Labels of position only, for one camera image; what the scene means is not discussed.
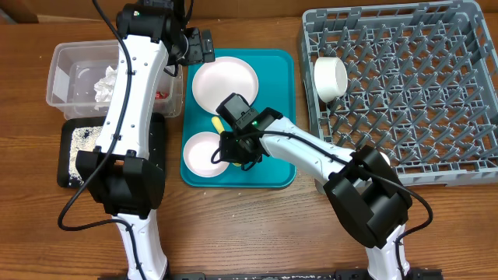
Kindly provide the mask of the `large white plate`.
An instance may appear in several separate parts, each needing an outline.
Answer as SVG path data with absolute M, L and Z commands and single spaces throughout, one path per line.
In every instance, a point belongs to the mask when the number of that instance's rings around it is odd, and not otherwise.
M 259 90 L 255 70 L 244 60 L 219 57 L 203 64 L 195 73 L 192 93 L 196 103 L 210 114 L 231 94 L 240 94 L 250 105 Z

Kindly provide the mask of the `pink bowl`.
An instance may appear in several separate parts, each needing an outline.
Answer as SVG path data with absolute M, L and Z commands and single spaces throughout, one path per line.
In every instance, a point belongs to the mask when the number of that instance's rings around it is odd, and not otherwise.
M 219 148 L 220 135 L 203 131 L 191 136 L 183 150 L 183 159 L 187 168 L 200 177 L 216 177 L 229 166 L 228 162 L 212 163 L 211 158 Z

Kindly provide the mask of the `red snack wrapper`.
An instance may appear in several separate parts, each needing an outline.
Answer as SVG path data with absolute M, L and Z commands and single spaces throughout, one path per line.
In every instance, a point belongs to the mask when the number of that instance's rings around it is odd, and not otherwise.
M 155 95 L 155 99 L 156 100 L 165 100 L 168 98 L 168 96 L 169 96 L 169 93 L 167 93 L 167 92 L 157 91 L 156 95 Z

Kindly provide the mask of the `foil wrapper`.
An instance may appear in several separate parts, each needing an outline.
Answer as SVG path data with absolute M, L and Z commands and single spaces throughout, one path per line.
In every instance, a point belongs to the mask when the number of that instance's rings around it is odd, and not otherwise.
M 100 103 L 111 101 L 116 79 L 117 69 L 108 66 L 105 71 L 105 76 L 94 84 L 96 102 Z

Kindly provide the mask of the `pale green bowl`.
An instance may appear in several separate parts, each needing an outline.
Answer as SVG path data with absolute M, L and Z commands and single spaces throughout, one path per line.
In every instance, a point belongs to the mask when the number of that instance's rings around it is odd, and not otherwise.
M 324 103 L 344 96 L 348 86 L 348 76 L 342 60 L 319 57 L 314 64 L 314 85 L 318 97 Z

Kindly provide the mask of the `white cup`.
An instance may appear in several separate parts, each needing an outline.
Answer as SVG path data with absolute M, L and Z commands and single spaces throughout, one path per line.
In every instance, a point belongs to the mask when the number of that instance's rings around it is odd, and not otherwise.
M 380 152 L 380 154 L 382 155 L 383 159 L 388 164 L 388 166 L 391 166 L 391 161 L 390 161 L 389 157 L 384 152 Z

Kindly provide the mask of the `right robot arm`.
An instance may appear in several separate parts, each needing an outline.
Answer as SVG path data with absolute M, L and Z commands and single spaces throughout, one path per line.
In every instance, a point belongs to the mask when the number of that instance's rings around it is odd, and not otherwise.
M 267 156 L 305 171 L 319 183 L 342 227 L 366 248 L 369 276 L 407 278 L 401 241 L 412 199 L 385 155 L 368 145 L 352 150 L 325 142 L 272 108 L 257 112 L 237 93 L 216 112 L 231 129 L 222 132 L 214 163 L 249 170 Z

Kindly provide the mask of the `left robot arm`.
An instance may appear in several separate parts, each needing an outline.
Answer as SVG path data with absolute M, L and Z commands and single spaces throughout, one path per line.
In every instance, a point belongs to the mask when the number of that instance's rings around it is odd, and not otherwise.
M 129 279 L 165 279 L 156 210 L 165 172 L 149 160 L 150 125 L 157 88 L 168 67 L 215 60 L 211 33 L 189 27 L 192 5 L 182 1 L 128 3 L 108 26 L 119 43 L 110 106 L 92 151 L 76 167 L 94 201 L 117 225 Z

